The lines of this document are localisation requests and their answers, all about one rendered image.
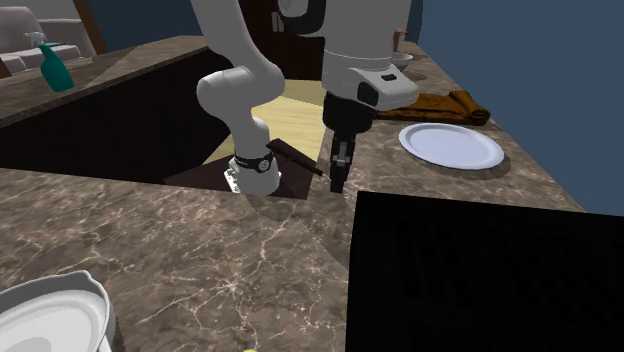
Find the brown folded cloth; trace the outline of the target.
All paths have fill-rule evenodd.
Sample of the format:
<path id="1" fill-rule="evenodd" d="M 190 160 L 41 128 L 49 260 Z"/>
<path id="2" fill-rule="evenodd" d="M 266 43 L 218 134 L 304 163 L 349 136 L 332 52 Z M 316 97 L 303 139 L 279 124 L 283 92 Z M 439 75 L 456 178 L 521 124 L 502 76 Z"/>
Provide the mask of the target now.
<path id="1" fill-rule="evenodd" d="M 490 119 L 490 112 L 467 91 L 454 90 L 447 95 L 421 93 L 415 103 L 379 112 L 377 119 L 483 126 Z"/>

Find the black cooktop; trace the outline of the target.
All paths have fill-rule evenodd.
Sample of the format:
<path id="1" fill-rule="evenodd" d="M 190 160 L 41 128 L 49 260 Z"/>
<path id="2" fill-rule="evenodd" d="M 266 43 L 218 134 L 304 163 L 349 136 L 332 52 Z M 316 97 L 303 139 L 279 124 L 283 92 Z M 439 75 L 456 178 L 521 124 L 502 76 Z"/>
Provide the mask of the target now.
<path id="1" fill-rule="evenodd" d="M 624 352 L 624 217 L 361 191 L 345 352 Z"/>

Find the light grey sofa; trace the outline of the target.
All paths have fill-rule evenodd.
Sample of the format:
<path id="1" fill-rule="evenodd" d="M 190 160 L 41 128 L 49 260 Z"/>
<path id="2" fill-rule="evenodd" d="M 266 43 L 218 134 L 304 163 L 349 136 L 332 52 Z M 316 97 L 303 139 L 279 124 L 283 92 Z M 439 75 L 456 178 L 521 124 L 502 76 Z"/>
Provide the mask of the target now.
<path id="1" fill-rule="evenodd" d="M 12 75 L 40 68 L 40 44 L 52 44 L 63 62 L 96 55 L 80 19 L 38 19 L 28 7 L 0 7 L 0 59 Z"/>

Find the teal spray bottle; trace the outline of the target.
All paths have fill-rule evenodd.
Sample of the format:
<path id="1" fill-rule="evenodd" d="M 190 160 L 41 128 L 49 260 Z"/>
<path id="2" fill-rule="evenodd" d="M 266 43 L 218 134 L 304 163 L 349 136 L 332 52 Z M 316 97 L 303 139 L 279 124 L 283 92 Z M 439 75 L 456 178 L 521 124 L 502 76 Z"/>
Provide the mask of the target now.
<path id="1" fill-rule="evenodd" d="M 42 32 L 28 32 L 25 36 L 30 40 L 33 47 L 41 50 L 44 61 L 40 66 L 40 71 L 47 84 L 55 92 L 63 92 L 74 87 L 73 79 L 64 62 L 53 50 L 54 47 L 61 46 L 61 43 L 45 43 Z"/>

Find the white round plate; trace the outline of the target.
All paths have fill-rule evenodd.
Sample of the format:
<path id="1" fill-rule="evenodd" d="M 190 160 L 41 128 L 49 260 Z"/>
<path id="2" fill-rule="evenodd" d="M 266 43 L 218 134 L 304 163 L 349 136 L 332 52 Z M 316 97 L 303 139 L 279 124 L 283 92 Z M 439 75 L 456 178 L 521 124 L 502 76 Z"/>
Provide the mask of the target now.
<path id="1" fill-rule="evenodd" d="M 485 170 L 504 160 L 504 151 L 494 140 L 451 124 L 413 124 L 403 128 L 398 139 L 415 157 L 452 169 Z"/>

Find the large white dish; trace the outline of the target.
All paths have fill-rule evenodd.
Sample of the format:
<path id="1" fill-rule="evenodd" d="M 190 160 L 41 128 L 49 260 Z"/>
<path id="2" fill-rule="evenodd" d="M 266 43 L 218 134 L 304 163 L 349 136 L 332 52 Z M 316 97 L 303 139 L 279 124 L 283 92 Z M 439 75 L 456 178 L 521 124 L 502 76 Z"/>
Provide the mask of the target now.
<path id="1" fill-rule="evenodd" d="M 115 332 L 109 296 L 85 270 L 0 292 L 0 352 L 114 352 Z"/>

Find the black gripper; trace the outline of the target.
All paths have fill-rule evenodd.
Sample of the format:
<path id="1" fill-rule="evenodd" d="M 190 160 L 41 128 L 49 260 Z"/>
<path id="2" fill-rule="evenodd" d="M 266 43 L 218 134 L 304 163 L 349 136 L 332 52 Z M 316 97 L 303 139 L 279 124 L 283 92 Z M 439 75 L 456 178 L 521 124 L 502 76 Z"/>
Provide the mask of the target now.
<path id="1" fill-rule="evenodd" d="M 377 111 L 354 100 L 327 92 L 323 123 L 334 132 L 330 153 L 330 191 L 341 193 L 353 162 L 355 136 L 368 131 Z"/>

